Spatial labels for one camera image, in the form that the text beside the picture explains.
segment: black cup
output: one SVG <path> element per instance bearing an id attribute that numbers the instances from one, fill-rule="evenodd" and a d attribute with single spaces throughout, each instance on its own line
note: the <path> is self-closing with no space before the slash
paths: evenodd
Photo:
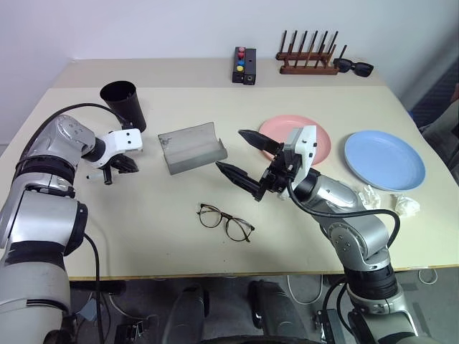
<path id="1" fill-rule="evenodd" d="M 115 81 L 102 88 L 100 97 L 108 107 L 131 122 L 141 132 L 146 129 L 145 118 L 138 103 L 136 86 L 129 81 Z"/>

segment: cable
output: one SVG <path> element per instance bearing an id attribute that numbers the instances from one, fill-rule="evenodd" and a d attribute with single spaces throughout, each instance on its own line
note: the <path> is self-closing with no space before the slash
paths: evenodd
<path id="1" fill-rule="evenodd" d="M 290 295 L 292 295 L 292 298 L 293 298 L 293 301 L 295 301 L 296 303 L 298 303 L 299 305 L 312 305 L 313 303 L 317 302 L 318 299 L 321 298 L 322 296 L 322 289 L 323 289 L 323 275 L 321 274 L 321 288 L 318 292 L 318 295 L 315 299 L 311 300 L 311 301 L 307 301 L 307 302 L 301 302 L 301 301 L 298 301 L 295 297 L 295 295 L 293 294 L 292 292 L 292 288 L 290 286 L 290 276 L 287 275 L 287 286 L 288 286 L 288 290 L 290 291 Z"/>
<path id="2" fill-rule="evenodd" d="M 319 224 L 318 226 L 321 228 L 321 232 L 325 236 L 325 238 L 330 239 L 327 235 L 327 232 L 325 231 L 325 228 L 321 224 Z"/>
<path id="3" fill-rule="evenodd" d="M 120 306 L 118 306 L 116 303 L 115 303 L 115 300 L 113 299 L 113 296 L 111 294 L 108 294 L 108 299 L 110 300 L 110 303 L 112 304 L 113 308 L 115 308 L 120 314 L 124 315 L 125 317 L 129 317 L 130 319 L 134 319 L 134 320 L 148 320 L 149 318 L 151 317 L 158 317 L 157 314 L 150 314 L 148 315 L 147 317 L 139 317 L 139 316 L 135 316 L 135 315 L 130 315 L 128 313 L 126 313 L 124 310 L 122 310 L 120 308 Z"/>
<path id="4" fill-rule="evenodd" d="M 417 278 L 419 278 L 419 281 L 421 281 L 421 283 L 423 283 L 424 285 L 434 285 L 437 281 L 438 281 L 438 273 L 437 273 L 437 270 L 436 269 L 432 269 L 433 271 L 433 274 L 434 274 L 434 277 L 432 278 L 431 281 L 424 281 L 421 277 L 421 272 L 424 271 L 424 270 L 419 270 L 417 272 Z"/>
<path id="5" fill-rule="evenodd" d="M 159 315 L 150 314 L 146 317 L 139 317 L 139 316 L 131 315 L 131 314 L 126 313 L 115 303 L 115 300 L 113 299 L 113 296 L 111 294 L 108 294 L 108 299 L 110 300 L 110 303 L 113 306 L 113 308 L 115 308 L 120 314 L 124 315 L 125 317 L 129 317 L 130 319 L 146 321 L 146 320 L 150 320 L 151 317 L 154 317 L 156 319 L 156 342 L 158 341 Z"/>
<path id="6" fill-rule="evenodd" d="M 346 281 L 346 277 L 342 277 L 338 279 L 333 285 L 330 286 L 330 288 L 327 290 L 327 293 L 325 294 L 325 298 L 323 299 L 323 304 L 322 304 L 322 310 L 327 309 L 327 304 L 328 300 L 330 299 L 331 293 L 338 287 L 341 283 L 344 283 Z"/>
<path id="7" fill-rule="evenodd" d="M 103 300 L 103 304 L 104 304 L 105 310 L 107 311 L 107 315 L 108 315 L 108 329 L 107 329 L 107 334 L 106 334 L 105 337 L 103 338 L 103 342 L 105 343 L 105 342 L 107 341 L 108 335 L 110 334 L 110 329 L 111 329 L 111 326 L 112 326 L 112 316 L 111 316 L 111 314 L 110 314 L 110 310 L 108 309 L 108 303 L 107 303 L 107 300 L 106 300 L 104 294 L 102 294 L 102 300 Z"/>
<path id="8" fill-rule="evenodd" d="M 104 344 L 103 338 L 103 327 L 102 327 L 102 311 L 100 310 L 100 265 L 99 265 L 99 252 L 95 246 L 94 241 L 85 233 L 86 240 L 89 241 L 94 251 L 95 258 L 95 302 L 97 310 L 97 321 L 98 321 L 98 332 L 99 332 L 99 344 Z"/>
<path id="9" fill-rule="evenodd" d="M 25 158 L 25 155 L 29 152 L 29 149 L 30 147 L 32 147 L 32 144 L 35 142 L 35 140 L 37 139 L 38 135 L 43 131 L 43 129 L 52 121 L 54 120 L 57 116 L 63 114 L 63 113 L 66 113 L 67 111 L 70 111 L 70 110 L 73 110 L 73 109 L 77 109 L 77 108 L 83 108 L 83 107 L 94 107 L 94 108 L 100 108 L 100 109 L 104 109 L 106 111 L 108 111 L 109 113 L 112 113 L 116 116 L 116 118 L 120 121 L 121 125 L 124 127 L 124 126 L 127 126 L 127 125 L 130 125 L 131 123 L 128 122 L 123 116 L 117 114 L 115 111 L 111 110 L 109 107 L 106 107 L 106 106 L 103 106 L 101 104 L 96 104 L 96 103 L 93 103 L 93 102 L 82 102 L 80 104 L 74 104 L 74 105 L 71 105 L 71 106 L 67 106 L 67 107 L 64 107 L 58 111 L 56 111 L 55 113 L 53 113 L 52 115 L 50 115 L 40 126 L 39 128 L 35 131 L 34 135 L 32 135 L 32 137 L 30 138 L 29 142 L 26 144 L 26 146 L 24 147 L 24 150 L 22 151 L 21 153 L 21 158 L 20 160 L 24 159 Z"/>
<path id="10" fill-rule="evenodd" d="M 90 293 L 89 293 L 89 297 L 87 298 L 86 303 L 88 303 L 89 301 L 91 301 L 91 299 L 93 298 L 93 294 L 94 294 L 94 292 L 90 292 Z"/>
<path id="11" fill-rule="evenodd" d="M 341 313 L 341 300 L 343 299 L 344 292 L 346 291 L 346 286 L 347 282 L 343 284 L 343 287 L 339 291 L 338 298 L 336 299 L 336 311 L 338 312 L 338 317 L 341 321 L 341 324 L 343 324 L 344 328 L 346 328 L 348 332 L 352 334 L 351 328 L 349 325 L 347 325 L 346 321 L 344 321 L 343 314 Z"/>
<path id="12" fill-rule="evenodd" d="M 83 320 L 81 320 L 80 324 L 78 325 L 77 332 L 75 334 L 75 343 L 78 343 L 78 335 L 80 334 L 81 327 L 83 326 L 85 321 L 86 321 L 86 319 L 83 318 Z"/>
<path id="13" fill-rule="evenodd" d="M 352 211 L 350 213 L 340 213 L 340 214 L 332 214 L 332 213 L 324 213 L 322 211 L 316 211 L 312 208 L 308 208 L 304 204 L 300 202 L 298 197 L 295 195 L 292 187 L 292 179 L 289 178 L 287 182 L 287 190 L 290 198 L 292 199 L 293 203 L 300 208 L 301 210 L 305 211 L 306 213 L 314 216 L 321 216 L 321 217 L 328 217 L 332 219 L 342 219 L 348 217 L 359 217 L 359 216 L 366 216 L 366 215 L 376 215 L 376 214 L 384 214 L 390 215 L 394 218 L 394 230 L 387 242 L 387 247 L 390 247 L 394 242 L 395 238 L 397 237 L 400 229 L 400 218 L 399 216 L 391 210 L 387 209 L 373 209 L 373 210 L 363 210 L 363 211 Z"/>

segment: tissue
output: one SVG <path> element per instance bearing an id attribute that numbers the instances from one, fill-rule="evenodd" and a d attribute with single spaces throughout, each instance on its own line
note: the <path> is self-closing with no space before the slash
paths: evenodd
<path id="1" fill-rule="evenodd" d="M 370 186 L 364 186 L 364 190 L 358 193 L 365 209 L 379 209 L 381 206 L 381 197 Z"/>
<path id="2" fill-rule="evenodd" d="M 419 210 L 421 210 L 420 204 L 414 199 L 402 194 L 393 196 L 397 201 L 395 204 L 395 212 L 399 214 L 400 217 L 414 216 Z"/>

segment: gray carpet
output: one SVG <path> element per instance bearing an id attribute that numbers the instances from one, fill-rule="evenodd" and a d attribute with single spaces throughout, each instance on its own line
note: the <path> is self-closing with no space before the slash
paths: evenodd
<path id="1" fill-rule="evenodd" d="M 423 277 L 428 280 L 430 272 L 426 271 Z M 118 305 L 131 315 L 157 315 L 150 318 L 149 329 L 136 343 L 160 343 L 174 300 L 185 287 L 195 282 L 209 290 L 210 294 L 210 313 L 204 326 L 204 339 L 228 335 L 260 335 L 261 331 L 252 324 L 250 307 L 247 303 L 247 286 L 251 281 L 260 279 L 277 282 L 288 292 L 285 276 L 148 279 L 127 281 L 126 292 L 114 298 Z M 404 287 L 420 335 L 431 335 L 441 343 L 459 343 L 459 269 L 439 269 L 438 281 L 434 285 L 422 284 L 417 278 L 417 272 L 414 271 L 398 273 L 397 279 Z M 312 300 L 318 293 L 319 276 L 292 276 L 290 281 L 293 292 L 299 300 Z M 295 304 L 311 340 L 320 339 L 320 332 L 315 329 L 312 316 L 321 307 L 327 288 L 328 286 L 324 286 L 322 297 L 314 305 Z M 333 293 L 329 307 L 335 305 L 337 294 L 338 292 Z M 89 292 L 72 290 L 73 310 L 79 310 L 88 296 Z M 345 295 L 343 311 L 347 313 L 350 309 L 349 298 Z M 119 314 L 111 305 L 109 310 L 112 325 L 106 343 L 113 343 L 116 325 L 133 321 Z M 106 312 L 103 313 L 103 323 L 107 330 Z M 343 331 L 346 342 L 355 343 L 344 329 Z M 80 329 L 78 342 L 97 343 L 96 333 L 95 322 L 85 322 Z"/>

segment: sunglasses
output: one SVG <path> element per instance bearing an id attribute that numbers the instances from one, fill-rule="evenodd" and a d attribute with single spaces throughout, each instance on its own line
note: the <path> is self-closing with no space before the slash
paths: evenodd
<path id="1" fill-rule="evenodd" d="M 353 63 L 350 59 L 334 59 L 333 65 L 339 69 L 339 72 L 345 73 L 349 70 L 354 70 L 354 73 L 360 77 L 368 77 L 374 66 L 364 62 Z"/>

